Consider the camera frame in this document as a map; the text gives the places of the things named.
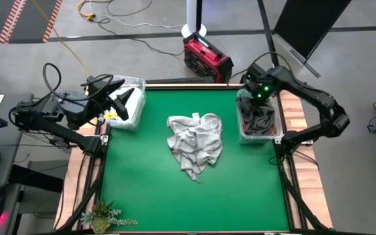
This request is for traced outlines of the light grey waffle towel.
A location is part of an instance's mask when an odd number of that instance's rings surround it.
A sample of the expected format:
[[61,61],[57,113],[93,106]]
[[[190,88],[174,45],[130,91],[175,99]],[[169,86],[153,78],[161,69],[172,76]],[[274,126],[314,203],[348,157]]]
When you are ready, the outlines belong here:
[[166,139],[172,156],[191,180],[197,181],[208,165],[214,165],[223,151],[221,118],[213,113],[191,117],[170,116],[166,125],[173,135]]

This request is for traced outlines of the dark grey towel with label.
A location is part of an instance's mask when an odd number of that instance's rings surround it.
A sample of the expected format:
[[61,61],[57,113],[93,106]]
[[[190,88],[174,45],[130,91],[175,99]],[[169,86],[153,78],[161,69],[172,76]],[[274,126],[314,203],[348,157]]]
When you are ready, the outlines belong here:
[[273,136],[275,134],[275,111],[267,100],[254,106],[251,97],[237,97],[236,104],[242,119],[243,132],[249,136]]

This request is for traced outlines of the black panel on stand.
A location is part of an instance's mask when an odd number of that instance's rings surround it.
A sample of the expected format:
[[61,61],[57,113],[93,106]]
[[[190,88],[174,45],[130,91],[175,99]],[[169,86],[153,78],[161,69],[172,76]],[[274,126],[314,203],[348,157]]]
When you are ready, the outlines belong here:
[[308,63],[326,34],[348,7],[351,0],[287,0],[272,31],[277,53],[291,66],[294,74],[306,68],[320,74]]

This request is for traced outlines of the clear plastic bin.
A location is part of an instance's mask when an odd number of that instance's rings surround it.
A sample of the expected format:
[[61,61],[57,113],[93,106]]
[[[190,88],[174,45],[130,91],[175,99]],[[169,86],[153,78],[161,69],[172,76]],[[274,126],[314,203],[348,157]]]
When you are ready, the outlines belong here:
[[118,95],[122,95],[131,88],[134,88],[129,100],[125,104],[129,118],[127,120],[122,120],[118,116],[116,110],[110,108],[99,117],[99,120],[105,121],[111,128],[135,131],[140,122],[140,117],[146,103],[146,81],[142,78],[119,75],[114,76],[113,81],[121,79],[125,80],[124,84],[112,92],[109,97],[111,99],[116,99]]
[[[245,89],[241,89],[237,92],[237,97],[251,97],[250,93]],[[268,99],[274,108],[275,111],[275,134],[273,136],[249,136],[243,132],[242,127],[242,119],[240,115],[240,111],[238,110],[238,106],[236,104],[236,114],[238,120],[238,129],[239,129],[239,141],[242,144],[265,144],[272,140],[280,140],[283,136],[283,128],[281,124],[281,117],[279,114],[279,107],[277,103],[277,99],[275,97],[270,97]]]

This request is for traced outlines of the green table mat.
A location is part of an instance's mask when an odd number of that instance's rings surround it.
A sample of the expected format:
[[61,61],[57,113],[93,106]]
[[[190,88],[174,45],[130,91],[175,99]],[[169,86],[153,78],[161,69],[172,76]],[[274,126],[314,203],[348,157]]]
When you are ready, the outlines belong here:
[[[272,143],[241,144],[234,90],[148,91],[137,130],[111,130],[101,196],[134,219],[137,232],[287,230]],[[196,181],[180,169],[166,140],[170,116],[213,113],[223,150]]]

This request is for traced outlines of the black bar at table edge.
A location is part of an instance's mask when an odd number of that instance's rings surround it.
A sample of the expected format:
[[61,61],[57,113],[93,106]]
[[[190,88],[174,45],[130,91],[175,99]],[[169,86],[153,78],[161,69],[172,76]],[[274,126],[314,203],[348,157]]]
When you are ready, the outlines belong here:
[[214,84],[212,77],[196,77],[196,78],[169,78],[159,80],[146,80],[147,84]]

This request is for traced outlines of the grey desk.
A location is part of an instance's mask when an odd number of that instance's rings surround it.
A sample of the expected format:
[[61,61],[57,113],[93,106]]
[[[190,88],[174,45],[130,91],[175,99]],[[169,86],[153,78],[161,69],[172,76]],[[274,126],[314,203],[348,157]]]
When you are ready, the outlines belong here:
[[0,218],[0,235],[6,235],[9,231],[20,192],[20,185],[9,184],[8,179],[21,137],[22,132],[12,123],[0,128],[0,189],[3,189],[6,194],[3,213]]

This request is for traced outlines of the red portable power station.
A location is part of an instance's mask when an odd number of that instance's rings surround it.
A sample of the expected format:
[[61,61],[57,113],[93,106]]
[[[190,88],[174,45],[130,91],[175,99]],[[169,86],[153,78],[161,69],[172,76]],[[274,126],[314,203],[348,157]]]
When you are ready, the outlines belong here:
[[184,62],[199,76],[212,77],[217,84],[227,83],[234,66],[232,59],[199,33],[183,39]]

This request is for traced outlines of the white tower fan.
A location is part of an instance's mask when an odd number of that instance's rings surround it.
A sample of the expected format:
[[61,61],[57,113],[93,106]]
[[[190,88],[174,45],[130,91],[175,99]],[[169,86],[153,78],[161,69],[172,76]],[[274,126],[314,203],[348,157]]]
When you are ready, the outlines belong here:
[[186,0],[186,24],[181,29],[181,34],[187,38],[193,33],[199,33],[204,37],[207,33],[202,24],[203,0]]

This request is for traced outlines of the small succulent plant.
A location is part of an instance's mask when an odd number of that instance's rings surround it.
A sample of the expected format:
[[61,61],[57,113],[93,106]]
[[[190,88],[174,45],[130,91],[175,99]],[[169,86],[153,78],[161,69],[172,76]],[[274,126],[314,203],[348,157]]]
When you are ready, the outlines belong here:
[[96,234],[106,232],[112,225],[123,227],[138,225],[139,221],[134,219],[121,219],[122,211],[113,208],[113,202],[107,203],[100,199],[88,213],[82,212],[81,225],[88,225]]

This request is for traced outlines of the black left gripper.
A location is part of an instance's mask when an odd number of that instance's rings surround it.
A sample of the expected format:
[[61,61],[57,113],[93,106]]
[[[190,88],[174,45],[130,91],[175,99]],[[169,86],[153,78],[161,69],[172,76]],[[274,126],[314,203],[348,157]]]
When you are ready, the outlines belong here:
[[[90,98],[105,98],[124,84],[124,79],[91,78],[88,82],[88,95]],[[130,88],[122,94],[117,94],[113,108],[122,120],[129,118],[125,105],[130,99],[134,88]],[[104,108],[94,99],[88,99],[86,95],[78,91],[62,93],[59,98],[59,106],[67,118],[67,126],[72,130],[78,130],[82,125],[99,117]]]

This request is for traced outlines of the black orange-striped floor mat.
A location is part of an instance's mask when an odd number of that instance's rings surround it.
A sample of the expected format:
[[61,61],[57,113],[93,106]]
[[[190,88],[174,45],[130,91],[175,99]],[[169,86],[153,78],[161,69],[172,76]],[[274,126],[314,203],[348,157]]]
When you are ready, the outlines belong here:
[[0,0],[0,44],[48,42],[62,0]]

